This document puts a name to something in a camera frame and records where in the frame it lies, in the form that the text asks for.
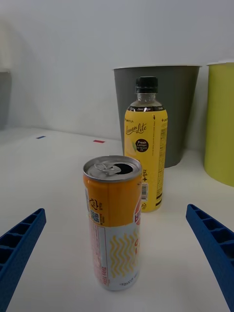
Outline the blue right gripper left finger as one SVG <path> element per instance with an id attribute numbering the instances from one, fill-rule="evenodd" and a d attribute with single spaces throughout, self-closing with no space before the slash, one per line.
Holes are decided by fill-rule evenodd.
<path id="1" fill-rule="evenodd" d="M 40 208 L 0 237 L 0 311 L 7 310 L 45 224 Z"/>

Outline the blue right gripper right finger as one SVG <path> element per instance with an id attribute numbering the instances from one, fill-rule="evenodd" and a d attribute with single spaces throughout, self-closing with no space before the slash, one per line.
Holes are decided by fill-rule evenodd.
<path id="1" fill-rule="evenodd" d="M 216 277 L 230 311 L 234 310 L 234 233 L 193 204 L 186 219 Z"/>

